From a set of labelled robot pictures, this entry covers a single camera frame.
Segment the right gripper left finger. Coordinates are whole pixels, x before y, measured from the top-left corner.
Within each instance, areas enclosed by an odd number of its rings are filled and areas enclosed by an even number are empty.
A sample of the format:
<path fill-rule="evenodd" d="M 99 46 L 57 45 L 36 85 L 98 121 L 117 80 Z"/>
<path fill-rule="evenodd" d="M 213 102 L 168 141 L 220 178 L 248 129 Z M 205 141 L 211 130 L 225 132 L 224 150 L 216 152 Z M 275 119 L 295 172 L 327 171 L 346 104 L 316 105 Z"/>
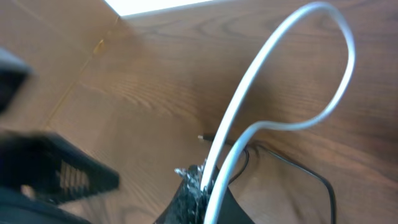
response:
<path fill-rule="evenodd" d="M 173 199 L 154 224 L 202 224 L 208 205 L 208 192 L 200 189 L 204 165 L 175 168 L 182 178 Z"/>

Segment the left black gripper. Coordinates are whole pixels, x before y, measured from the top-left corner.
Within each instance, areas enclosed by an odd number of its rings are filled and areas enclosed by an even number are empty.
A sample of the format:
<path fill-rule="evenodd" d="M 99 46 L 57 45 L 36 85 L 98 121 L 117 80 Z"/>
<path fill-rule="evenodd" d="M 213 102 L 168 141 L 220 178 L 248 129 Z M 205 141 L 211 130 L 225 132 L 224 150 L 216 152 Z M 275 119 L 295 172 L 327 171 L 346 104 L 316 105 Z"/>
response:
<path fill-rule="evenodd" d="M 25 61 L 1 47 L 1 112 L 7 110 L 31 70 Z"/>

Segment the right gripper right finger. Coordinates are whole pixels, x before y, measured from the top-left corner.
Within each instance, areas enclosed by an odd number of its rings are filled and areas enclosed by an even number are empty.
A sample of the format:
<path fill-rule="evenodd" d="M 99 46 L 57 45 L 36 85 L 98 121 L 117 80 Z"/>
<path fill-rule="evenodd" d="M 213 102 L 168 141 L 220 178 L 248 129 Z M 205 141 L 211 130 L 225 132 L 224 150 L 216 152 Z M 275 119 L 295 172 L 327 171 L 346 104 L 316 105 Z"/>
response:
<path fill-rule="evenodd" d="M 240 207 L 229 188 L 226 189 L 217 224 L 254 224 L 249 215 Z"/>

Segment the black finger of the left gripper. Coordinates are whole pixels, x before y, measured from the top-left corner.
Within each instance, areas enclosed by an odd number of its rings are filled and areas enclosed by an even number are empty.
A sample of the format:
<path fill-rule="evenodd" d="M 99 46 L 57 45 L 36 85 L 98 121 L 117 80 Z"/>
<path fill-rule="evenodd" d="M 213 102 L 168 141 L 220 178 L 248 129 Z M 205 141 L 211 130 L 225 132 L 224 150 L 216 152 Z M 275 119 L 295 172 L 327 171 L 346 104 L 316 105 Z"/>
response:
<path fill-rule="evenodd" d="M 86 223 L 59 205 L 119 187 L 119 174 L 54 133 L 1 133 L 1 223 Z"/>

